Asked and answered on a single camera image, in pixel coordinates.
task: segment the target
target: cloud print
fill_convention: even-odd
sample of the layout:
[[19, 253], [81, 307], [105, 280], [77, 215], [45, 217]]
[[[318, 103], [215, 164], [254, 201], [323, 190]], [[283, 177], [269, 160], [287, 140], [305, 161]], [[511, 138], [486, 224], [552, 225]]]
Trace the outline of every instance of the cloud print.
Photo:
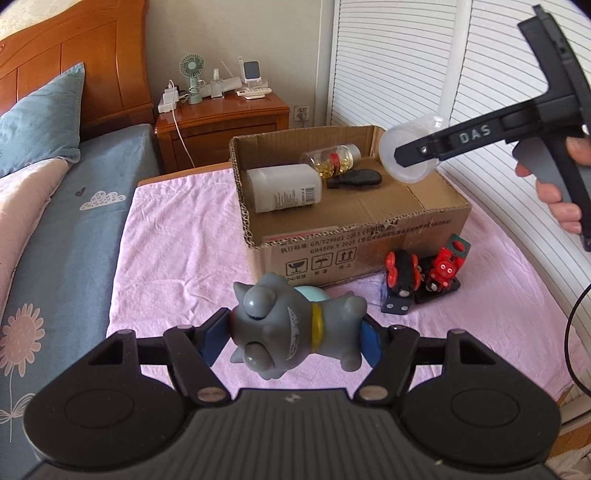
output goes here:
[[90, 210], [91, 208], [102, 207], [111, 203], [123, 202], [126, 198], [125, 195], [119, 195], [117, 192], [107, 193], [100, 190], [92, 196], [89, 202], [84, 203], [80, 207], [80, 210]]

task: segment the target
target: human hand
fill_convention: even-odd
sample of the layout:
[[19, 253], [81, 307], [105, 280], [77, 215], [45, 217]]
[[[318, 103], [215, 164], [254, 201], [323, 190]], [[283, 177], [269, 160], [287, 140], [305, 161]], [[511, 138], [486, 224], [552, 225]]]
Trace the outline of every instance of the human hand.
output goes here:
[[[579, 165], [591, 166], [591, 140], [588, 138], [568, 137], [566, 149], [573, 160]], [[521, 164], [517, 164], [515, 173], [518, 177], [527, 177], [531, 172]], [[562, 192], [551, 183], [535, 181], [538, 197], [550, 207], [550, 212], [560, 226], [568, 233], [581, 233], [581, 209], [574, 203], [562, 201]]]

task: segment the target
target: green fan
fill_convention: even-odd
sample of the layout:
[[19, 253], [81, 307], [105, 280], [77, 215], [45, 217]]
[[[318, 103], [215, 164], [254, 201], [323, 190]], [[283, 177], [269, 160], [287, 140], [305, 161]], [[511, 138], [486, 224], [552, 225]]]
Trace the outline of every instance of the green fan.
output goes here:
[[199, 75], [205, 69], [205, 61], [199, 55], [191, 53], [181, 60], [178, 66], [183, 76], [189, 79], [189, 103], [199, 103], [202, 101], [199, 90], [201, 82]]

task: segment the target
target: wooden headboard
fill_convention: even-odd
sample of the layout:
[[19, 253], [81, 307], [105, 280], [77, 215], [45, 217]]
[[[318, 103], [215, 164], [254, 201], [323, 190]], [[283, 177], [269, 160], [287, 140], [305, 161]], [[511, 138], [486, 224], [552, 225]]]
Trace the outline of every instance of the wooden headboard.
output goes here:
[[80, 137], [154, 123], [145, 64], [147, 0], [82, 0], [0, 40], [0, 115], [83, 61]]

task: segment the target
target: wooden nightstand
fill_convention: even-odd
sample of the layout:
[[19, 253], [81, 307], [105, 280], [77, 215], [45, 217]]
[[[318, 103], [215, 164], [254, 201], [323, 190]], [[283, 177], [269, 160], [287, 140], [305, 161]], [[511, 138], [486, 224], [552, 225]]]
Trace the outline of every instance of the wooden nightstand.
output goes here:
[[[233, 92], [223, 99], [203, 99], [196, 105], [179, 103], [174, 111], [195, 167], [227, 162], [232, 137], [286, 130], [290, 108], [274, 93], [245, 100]], [[193, 168], [178, 138], [172, 112], [161, 113], [155, 128], [165, 173]]]

